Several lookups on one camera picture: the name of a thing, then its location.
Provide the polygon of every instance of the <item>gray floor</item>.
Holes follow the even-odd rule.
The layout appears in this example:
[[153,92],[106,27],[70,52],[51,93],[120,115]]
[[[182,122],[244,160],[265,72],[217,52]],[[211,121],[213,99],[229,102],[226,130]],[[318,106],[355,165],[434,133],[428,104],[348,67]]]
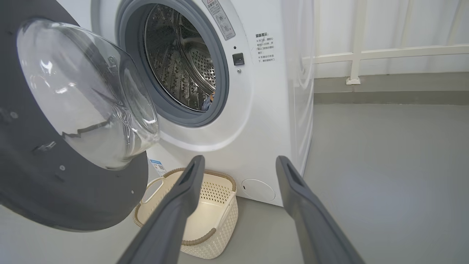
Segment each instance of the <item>gray floor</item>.
[[[316,105],[305,180],[365,262],[467,263],[469,106]],[[285,211],[243,198],[225,252],[179,263],[302,263]],[[40,226],[0,207],[0,263],[115,263],[138,228]]]

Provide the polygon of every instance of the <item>sticker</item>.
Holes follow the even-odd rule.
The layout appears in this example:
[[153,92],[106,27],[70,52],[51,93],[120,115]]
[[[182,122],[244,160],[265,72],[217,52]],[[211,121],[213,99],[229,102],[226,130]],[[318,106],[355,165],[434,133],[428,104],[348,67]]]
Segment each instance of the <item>sticker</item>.
[[153,167],[155,167],[156,171],[158,172],[158,174],[163,177],[163,175],[166,174],[166,170],[165,170],[165,167],[163,167],[163,164],[161,164],[161,162],[157,161],[157,160],[150,160],[151,163],[153,164]]
[[256,54],[254,58],[258,63],[275,61],[275,44],[273,36],[269,36],[269,33],[256,34]]
[[223,11],[223,8],[221,8],[220,3],[218,0],[202,0],[207,7],[208,11],[210,14],[213,16],[213,19],[218,24],[218,27],[221,30],[221,33],[225,37],[225,40],[228,40],[234,36],[236,36],[235,31],[231,27],[231,23],[228,20],[227,15],[225,14],[225,11]]

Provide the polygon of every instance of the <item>barcode sticker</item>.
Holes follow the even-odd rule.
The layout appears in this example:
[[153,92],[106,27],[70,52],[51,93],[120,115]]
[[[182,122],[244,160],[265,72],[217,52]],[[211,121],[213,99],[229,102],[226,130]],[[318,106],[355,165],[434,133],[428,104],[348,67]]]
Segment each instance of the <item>barcode sticker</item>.
[[163,164],[161,164],[161,162],[157,160],[150,160],[150,162],[153,164],[153,167],[155,167],[156,171],[161,177],[166,174],[167,171],[165,167],[163,167]]

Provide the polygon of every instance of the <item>baseboard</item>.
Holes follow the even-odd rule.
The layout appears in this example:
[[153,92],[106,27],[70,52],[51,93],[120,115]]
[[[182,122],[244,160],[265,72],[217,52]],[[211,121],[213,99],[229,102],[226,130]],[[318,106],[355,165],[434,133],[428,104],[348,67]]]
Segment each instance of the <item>baseboard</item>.
[[441,104],[469,105],[469,72],[360,76],[314,81],[315,104]]

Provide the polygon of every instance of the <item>washing machine door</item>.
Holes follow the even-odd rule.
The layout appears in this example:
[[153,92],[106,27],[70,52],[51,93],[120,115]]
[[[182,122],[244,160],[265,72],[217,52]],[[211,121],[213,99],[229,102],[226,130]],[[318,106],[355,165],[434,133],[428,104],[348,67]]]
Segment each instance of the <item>washing machine door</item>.
[[121,222],[141,200],[152,101],[130,56],[55,0],[0,4],[0,201],[56,228]]

